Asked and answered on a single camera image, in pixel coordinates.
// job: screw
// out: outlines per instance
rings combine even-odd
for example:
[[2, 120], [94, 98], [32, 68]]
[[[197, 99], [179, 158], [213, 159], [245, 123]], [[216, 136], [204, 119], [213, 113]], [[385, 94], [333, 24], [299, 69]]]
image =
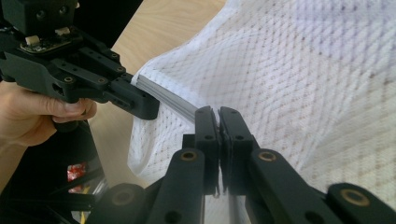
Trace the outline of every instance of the screw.
[[73, 81], [73, 78], [72, 78], [72, 77], [66, 77], [66, 78], [64, 79], [64, 81], [65, 81], [65, 82], [72, 82], [72, 81]]
[[276, 160], [276, 155], [271, 153], [271, 152], [264, 151], [264, 152], [259, 154], [259, 158], [262, 161], [275, 161]]
[[47, 12], [44, 10], [39, 10], [36, 14], [35, 17], [37, 18], [38, 21], [43, 21], [47, 17]]
[[181, 159], [183, 161], [195, 161], [197, 159], [197, 154], [193, 151], [186, 151], [181, 154]]
[[59, 14], [62, 16], [62, 15], [65, 15], [67, 12], [69, 12], [69, 7], [67, 7], [67, 6], [62, 6], [61, 8], [59, 8]]

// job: white mesh fabric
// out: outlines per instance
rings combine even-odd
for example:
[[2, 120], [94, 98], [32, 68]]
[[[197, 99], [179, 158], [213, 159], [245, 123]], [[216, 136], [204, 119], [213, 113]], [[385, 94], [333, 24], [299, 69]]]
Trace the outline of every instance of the white mesh fabric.
[[[197, 108], [241, 112], [261, 147], [313, 187], [367, 188], [396, 208], [396, 1], [229, 0], [195, 38], [138, 72]], [[193, 123], [134, 119], [129, 166], [165, 174]]]

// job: wooden table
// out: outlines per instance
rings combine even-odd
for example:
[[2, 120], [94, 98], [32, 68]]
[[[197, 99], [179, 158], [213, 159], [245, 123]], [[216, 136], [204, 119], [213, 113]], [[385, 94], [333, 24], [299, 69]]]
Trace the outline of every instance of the wooden table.
[[[135, 74], [154, 58], [197, 34], [225, 0], [145, 0], [113, 50], [128, 73]], [[90, 119], [93, 139], [110, 187], [120, 183], [145, 186], [127, 165], [133, 116], [112, 104], [98, 105]]]

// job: human hand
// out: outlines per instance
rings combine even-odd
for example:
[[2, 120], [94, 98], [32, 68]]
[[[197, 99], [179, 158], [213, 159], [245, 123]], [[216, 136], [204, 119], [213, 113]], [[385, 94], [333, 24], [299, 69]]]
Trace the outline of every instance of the human hand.
[[93, 117], [96, 103], [75, 104], [28, 91], [16, 83], [0, 82], [0, 192], [17, 168], [26, 148], [44, 143], [64, 123]]

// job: black mechanical linkage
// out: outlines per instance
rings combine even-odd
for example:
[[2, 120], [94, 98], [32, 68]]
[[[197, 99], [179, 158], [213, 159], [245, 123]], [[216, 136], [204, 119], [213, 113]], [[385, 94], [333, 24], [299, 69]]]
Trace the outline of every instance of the black mechanical linkage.
[[[203, 223], [204, 196], [213, 194], [219, 183], [218, 160], [227, 176], [229, 196], [246, 195], [253, 224], [390, 224], [396, 220], [396, 213], [366, 189], [343, 183], [324, 194], [311, 188], [281, 154], [260, 149], [238, 111], [222, 107], [219, 116], [220, 129], [210, 106], [198, 109], [195, 134], [184, 135], [184, 149], [174, 154], [166, 175], [134, 193], [125, 193], [129, 185], [111, 189], [112, 196], [92, 210], [94, 221], [89, 218], [89, 223], [108, 223], [111, 218], [121, 224]], [[130, 194], [138, 196], [133, 200]], [[130, 210], [114, 203], [122, 198], [131, 199], [125, 204]]]

